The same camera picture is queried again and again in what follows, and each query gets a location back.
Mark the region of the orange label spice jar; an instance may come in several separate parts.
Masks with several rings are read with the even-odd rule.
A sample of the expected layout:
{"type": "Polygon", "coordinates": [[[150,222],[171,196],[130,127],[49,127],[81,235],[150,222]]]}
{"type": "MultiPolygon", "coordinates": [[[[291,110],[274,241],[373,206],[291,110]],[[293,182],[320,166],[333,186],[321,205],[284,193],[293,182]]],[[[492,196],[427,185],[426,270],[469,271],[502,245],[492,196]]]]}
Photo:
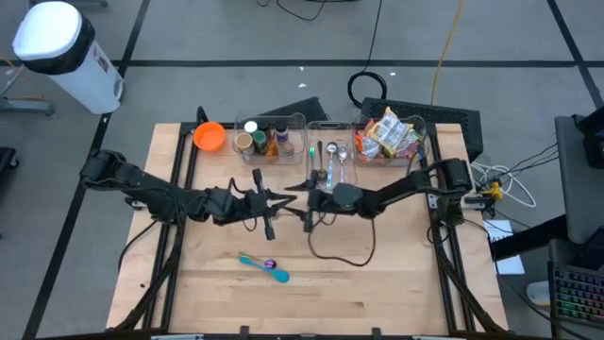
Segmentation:
{"type": "Polygon", "coordinates": [[[267,145],[264,149],[264,154],[269,162],[274,162],[278,158],[278,146],[276,133],[272,125],[268,125],[265,135],[267,137],[267,145]]]}

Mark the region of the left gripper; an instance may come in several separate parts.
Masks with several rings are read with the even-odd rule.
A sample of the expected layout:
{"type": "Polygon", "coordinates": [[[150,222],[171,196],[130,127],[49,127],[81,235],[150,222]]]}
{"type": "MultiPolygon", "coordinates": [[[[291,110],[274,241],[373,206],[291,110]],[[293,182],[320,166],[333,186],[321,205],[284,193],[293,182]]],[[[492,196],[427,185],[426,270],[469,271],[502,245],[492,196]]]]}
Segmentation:
{"type": "Polygon", "coordinates": [[[261,217],[264,222],[266,239],[268,241],[275,240],[276,235],[271,218],[277,217],[281,211],[291,213],[292,209],[289,207],[289,204],[296,200],[297,196],[276,193],[265,188],[259,168],[255,168],[252,171],[252,178],[256,185],[256,190],[240,191],[233,178],[229,181],[226,200],[223,203],[225,212],[216,218],[216,224],[223,226],[261,217]],[[268,202],[270,200],[283,201],[269,206],[268,202]]]}

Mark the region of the grey stand base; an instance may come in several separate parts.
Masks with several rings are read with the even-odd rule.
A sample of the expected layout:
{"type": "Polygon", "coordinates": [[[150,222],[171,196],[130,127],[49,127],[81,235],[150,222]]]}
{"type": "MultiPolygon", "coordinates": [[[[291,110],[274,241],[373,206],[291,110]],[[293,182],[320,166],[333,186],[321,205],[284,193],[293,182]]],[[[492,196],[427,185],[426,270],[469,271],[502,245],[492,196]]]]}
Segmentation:
{"type": "Polygon", "coordinates": [[[53,104],[47,101],[0,97],[0,112],[40,113],[51,116],[54,111],[53,104]]]}

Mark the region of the white computer mouse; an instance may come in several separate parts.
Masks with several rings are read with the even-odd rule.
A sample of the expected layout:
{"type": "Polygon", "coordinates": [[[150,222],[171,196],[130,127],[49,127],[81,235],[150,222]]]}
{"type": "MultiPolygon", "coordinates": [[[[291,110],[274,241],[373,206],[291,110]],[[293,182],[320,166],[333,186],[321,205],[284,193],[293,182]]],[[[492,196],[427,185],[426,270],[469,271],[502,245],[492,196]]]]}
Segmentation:
{"type": "Polygon", "coordinates": [[[543,307],[550,305],[549,283],[547,280],[529,283],[526,287],[526,294],[535,305],[543,307]]]}

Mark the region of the white trash can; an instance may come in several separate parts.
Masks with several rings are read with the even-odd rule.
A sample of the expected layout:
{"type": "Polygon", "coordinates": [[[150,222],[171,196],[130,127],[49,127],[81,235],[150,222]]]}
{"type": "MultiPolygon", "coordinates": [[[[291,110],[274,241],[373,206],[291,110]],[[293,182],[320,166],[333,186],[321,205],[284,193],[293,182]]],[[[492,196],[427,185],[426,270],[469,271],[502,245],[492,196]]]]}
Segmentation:
{"type": "Polygon", "coordinates": [[[97,40],[95,27],[75,6],[48,1],[31,7],[12,41],[29,71],[48,76],[93,114],[118,110],[125,81],[97,40]]]}

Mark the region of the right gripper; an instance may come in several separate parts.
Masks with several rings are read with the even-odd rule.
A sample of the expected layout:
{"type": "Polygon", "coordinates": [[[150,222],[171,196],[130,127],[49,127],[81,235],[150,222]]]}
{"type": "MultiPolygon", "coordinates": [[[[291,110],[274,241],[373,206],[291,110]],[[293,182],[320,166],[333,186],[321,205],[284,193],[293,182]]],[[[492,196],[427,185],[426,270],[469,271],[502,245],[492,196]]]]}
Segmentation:
{"type": "Polygon", "coordinates": [[[304,231],[311,233],[314,229],[312,216],[314,213],[323,213],[328,201],[331,199],[330,194],[317,188],[318,171],[311,170],[310,178],[300,184],[286,187],[286,191],[308,192],[307,211],[298,210],[295,208],[284,207],[284,210],[292,213],[304,221],[304,231]]]}

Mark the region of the white paper sheet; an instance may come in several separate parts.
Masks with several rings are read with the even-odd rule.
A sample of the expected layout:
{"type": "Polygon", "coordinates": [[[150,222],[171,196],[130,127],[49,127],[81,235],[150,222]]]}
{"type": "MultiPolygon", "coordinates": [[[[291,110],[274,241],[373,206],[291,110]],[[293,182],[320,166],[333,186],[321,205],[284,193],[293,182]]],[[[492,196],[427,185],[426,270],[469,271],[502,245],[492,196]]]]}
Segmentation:
{"type": "MultiPolygon", "coordinates": [[[[509,220],[484,220],[483,227],[487,229],[491,246],[495,244],[495,241],[500,241],[513,235],[512,226],[509,220]]],[[[525,274],[525,268],[519,255],[504,260],[498,260],[495,264],[496,272],[499,275],[525,274]]]]}

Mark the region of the orange bowl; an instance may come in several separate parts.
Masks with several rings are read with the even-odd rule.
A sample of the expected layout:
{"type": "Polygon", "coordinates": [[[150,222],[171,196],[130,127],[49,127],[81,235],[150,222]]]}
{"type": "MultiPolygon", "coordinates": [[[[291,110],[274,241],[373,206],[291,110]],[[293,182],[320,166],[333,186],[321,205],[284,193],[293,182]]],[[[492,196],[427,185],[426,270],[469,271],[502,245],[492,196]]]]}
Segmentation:
{"type": "Polygon", "coordinates": [[[198,126],[193,132],[193,144],[206,152],[218,152],[226,140],[225,128],[216,122],[207,122],[198,126]]]}

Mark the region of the power strip yellow plug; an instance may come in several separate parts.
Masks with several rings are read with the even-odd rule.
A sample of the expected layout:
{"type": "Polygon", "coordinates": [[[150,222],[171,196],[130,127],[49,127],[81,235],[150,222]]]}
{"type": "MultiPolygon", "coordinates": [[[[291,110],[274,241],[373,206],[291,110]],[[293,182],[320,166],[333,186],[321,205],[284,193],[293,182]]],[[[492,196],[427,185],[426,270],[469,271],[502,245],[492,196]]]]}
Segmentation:
{"type": "Polygon", "coordinates": [[[503,197],[504,193],[501,183],[498,180],[491,181],[486,186],[479,186],[474,193],[465,195],[461,200],[461,207],[463,209],[483,211],[493,207],[503,197]]]}

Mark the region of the RGB lit keyboard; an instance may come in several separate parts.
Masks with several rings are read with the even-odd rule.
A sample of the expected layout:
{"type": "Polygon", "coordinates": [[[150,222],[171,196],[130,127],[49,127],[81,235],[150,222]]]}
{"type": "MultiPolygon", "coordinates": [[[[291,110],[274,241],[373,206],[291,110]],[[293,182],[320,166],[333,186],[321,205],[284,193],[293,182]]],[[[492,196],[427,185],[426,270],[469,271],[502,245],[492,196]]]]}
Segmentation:
{"type": "Polygon", "coordinates": [[[604,273],[549,262],[550,310],[557,320],[604,330],[604,273]]]}

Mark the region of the green ramen packet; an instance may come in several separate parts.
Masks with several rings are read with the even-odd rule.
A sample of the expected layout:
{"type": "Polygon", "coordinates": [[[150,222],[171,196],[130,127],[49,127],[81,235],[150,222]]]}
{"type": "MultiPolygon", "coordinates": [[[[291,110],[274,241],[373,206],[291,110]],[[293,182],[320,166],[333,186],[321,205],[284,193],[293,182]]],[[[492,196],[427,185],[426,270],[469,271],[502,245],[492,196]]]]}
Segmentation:
{"type": "Polygon", "coordinates": [[[396,147],[394,156],[397,159],[411,159],[422,143],[422,135],[415,129],[410,129],[396,147]]]}

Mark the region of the clear plastic bin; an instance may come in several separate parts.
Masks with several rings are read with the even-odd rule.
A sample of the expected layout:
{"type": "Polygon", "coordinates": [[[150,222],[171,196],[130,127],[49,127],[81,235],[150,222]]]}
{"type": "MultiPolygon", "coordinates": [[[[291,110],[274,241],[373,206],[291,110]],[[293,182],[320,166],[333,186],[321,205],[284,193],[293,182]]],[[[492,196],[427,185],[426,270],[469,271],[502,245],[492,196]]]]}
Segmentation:
{"type": "MultiPolygon", "coordinates": [[[[317,142],[323,142],[323,165],[327,171],[329,154],[327,153],[327,144],[329,142],[335,142],[338,146],[338,151],[341,146],[345,146],[347,149],[347,159],[345,161],[345,182],[348,184],[357,183],[356,164],[354,156],[354,138],[353,138],[353,126],[350,123],[335,122],[335,121],[315,121],[307,124],[306,129],[307,138],[307,172],[308,178],[310,178],[310,162],[309,162],[309,149],[311,146],[315,148],[315,170],[319,170],[318,150],[317,142]]],[[[331,191],[340,182],[340,162],[338,159],[338,151],[334,155],[334,170],[333,170],[333,185],[331,189],[327,188],[327,181],[320,182],[318,179],[317,188],[331,191]]]]}
{"type": "Polygon", "coordinates": [[[377,118],[369,118],[364,115],[358,115],[353,121],[353,137],[354,137],[354,156],[356,158],[356,164],[361,166],[390,166],[390,167],[404,167],[412,166],[415,162],[421,161],[427,154],[426,151],[426,139],[428,136],[428,129],[426,122],[419,116],[411,116],[409,118],[401,118],[400,120],[410,125],[410,129],[415,129],[419,134],[422,135],[422,143],[411,159],[397,159],[394,154],[390,154],[384,147],[381,152],[371,160],[365,159],[356,148],[355,135],[358,130],[363,130],[370,119],[374,119],[375,123],[378,122],[377,118]]]}
{"type": "Polygon", "coordinates": [[[294,113],[289,116],[240,116],[234,123],[233,133],[234,136],[231,141],[231,146],[233,151],[238,154],[244,162],[250,164],[269,164],[269,165],[292,165],[298,164],[301,162],[306,148],[307,148],[307,138],[306,138],[306,127],[307,122],[304,115],[301,113],[294,113]],[[272,125],[275,129],[275,124],[277,121],[284,121],[289,126],[289,142],[294,145],[295,153],[292,157],[283,157],[282,146],[283,144],[277,143],[278,146],[278,158],[275,161],[268,161],[265,154],[258,154],[255,151],[254,155],[245,156],[240,154],[236,148],[234,140],[236,136],[240,133],[244,133],[243,125],[246,121],[253,120],[256,121],[259,127],[259,130],[265,132],[268,128],[268,125],[272,125]]]}

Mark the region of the orange ramen packet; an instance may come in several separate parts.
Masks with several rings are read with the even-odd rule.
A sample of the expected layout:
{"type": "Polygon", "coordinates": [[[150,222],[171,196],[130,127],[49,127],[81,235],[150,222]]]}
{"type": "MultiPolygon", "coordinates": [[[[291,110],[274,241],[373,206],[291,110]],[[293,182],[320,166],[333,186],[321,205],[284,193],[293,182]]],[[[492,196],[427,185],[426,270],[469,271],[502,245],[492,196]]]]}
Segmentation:
{"type": "Polygon", "coordinates": [[[358,130],[355,135],[356,148],[367,160],[374,159],[382,150],[382,145],[369,136],[369,130],[374,124],[374,119],[370,119],[365,128],[358,130]]]}

